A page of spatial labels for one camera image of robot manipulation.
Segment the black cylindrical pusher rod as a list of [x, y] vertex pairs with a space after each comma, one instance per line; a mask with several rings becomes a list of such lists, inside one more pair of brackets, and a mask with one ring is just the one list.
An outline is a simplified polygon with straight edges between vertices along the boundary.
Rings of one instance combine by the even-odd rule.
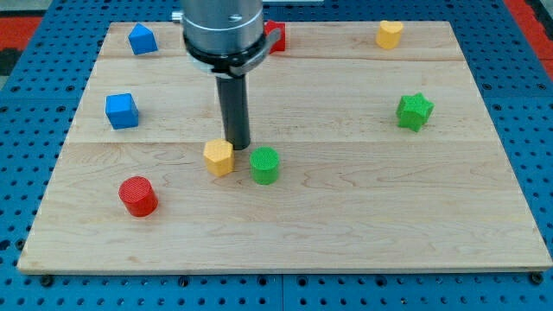
[[245, 76], [216, 78], [219, 105], [226, 141], [235, 150], [246, 149], [251, 143]]

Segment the red block behind arm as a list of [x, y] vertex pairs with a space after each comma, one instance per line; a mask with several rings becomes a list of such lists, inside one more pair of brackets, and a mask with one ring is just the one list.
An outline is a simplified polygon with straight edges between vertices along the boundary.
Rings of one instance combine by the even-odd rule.
[[286, 50], [286, 23], [268, 20], [264, 25], [264, 32], [268, 38], [274, 40], [270, 53]]

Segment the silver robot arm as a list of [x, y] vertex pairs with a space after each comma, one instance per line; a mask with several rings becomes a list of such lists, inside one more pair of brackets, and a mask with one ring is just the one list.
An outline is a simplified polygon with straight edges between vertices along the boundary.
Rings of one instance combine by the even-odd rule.
[[172, 21], [182, 26], [188, 56], [216, 79], [225, 139], [235, 150], [251, 143], [246, 74], [283, 38], [266, 32], [261, 0], [181, 0]]

